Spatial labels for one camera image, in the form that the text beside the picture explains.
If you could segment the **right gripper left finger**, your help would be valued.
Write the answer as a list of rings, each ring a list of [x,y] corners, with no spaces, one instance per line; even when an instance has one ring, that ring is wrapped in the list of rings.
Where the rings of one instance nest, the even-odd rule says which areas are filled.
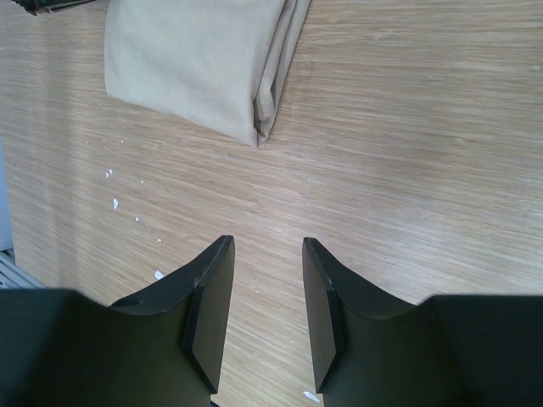
[[[3,289],[2,405],[211,405],[234,262],[233,237],[219,237],[111,305],[72,289]]]

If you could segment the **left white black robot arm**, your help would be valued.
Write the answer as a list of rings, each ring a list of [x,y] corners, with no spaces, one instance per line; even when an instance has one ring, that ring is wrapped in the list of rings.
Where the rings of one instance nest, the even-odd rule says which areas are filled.
[[[28,14],[38,16],[94,3],[95,0],[12,0],[12,2],[22,7]]]

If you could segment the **beige t shirt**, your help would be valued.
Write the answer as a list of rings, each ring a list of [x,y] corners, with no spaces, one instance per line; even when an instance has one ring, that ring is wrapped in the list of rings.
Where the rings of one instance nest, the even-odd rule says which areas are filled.
[[[272,133],[307,1],[113,1],[109,96],[253,147]]]

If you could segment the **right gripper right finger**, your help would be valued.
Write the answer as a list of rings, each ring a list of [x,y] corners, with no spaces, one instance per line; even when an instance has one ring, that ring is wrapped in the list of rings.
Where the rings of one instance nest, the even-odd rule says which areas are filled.
[[[311,237],[302,269],[326,406],[541,405],[541,297],[434,295],[410,304]]]

